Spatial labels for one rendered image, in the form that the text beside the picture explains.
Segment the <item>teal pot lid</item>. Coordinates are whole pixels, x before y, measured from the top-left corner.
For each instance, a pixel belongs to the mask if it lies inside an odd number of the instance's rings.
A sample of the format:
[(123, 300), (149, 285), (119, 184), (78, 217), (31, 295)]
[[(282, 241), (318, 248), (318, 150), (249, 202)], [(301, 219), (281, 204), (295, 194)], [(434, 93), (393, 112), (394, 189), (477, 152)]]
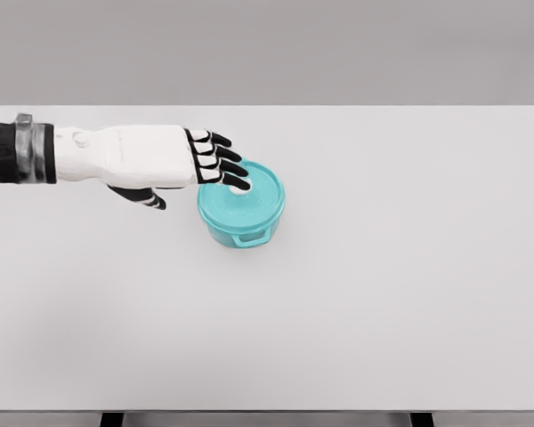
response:
[(279, 177), (268, 167), (244, 159), (247, 191), (235, 192), (219, 183), (203, 184), (198, 190), (198, 210), (213, 230), (235, 235), (253, 233), (271, 226), (281, 216), (286, 194)]

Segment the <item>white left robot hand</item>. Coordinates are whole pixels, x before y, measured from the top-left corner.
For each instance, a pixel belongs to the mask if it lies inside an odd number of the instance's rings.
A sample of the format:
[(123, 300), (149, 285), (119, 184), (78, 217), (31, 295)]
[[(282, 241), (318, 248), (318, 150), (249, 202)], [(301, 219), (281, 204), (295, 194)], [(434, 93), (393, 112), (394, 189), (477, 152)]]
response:
[(251, 189), (242, 156), (219, 133), (180, 125), (124, 125), (102, 133), (101, 179), (133, 203), (165, 210), (157, 191), (190, 185)]

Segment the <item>teal pot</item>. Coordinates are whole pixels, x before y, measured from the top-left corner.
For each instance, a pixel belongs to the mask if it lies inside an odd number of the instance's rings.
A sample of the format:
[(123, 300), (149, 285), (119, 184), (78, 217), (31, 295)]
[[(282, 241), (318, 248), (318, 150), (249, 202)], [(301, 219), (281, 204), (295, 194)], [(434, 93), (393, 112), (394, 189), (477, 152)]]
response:
[(211, 237), (233, 249), (267, 244), (284, 212), (285, 197), (198, 196), (198, 212)]

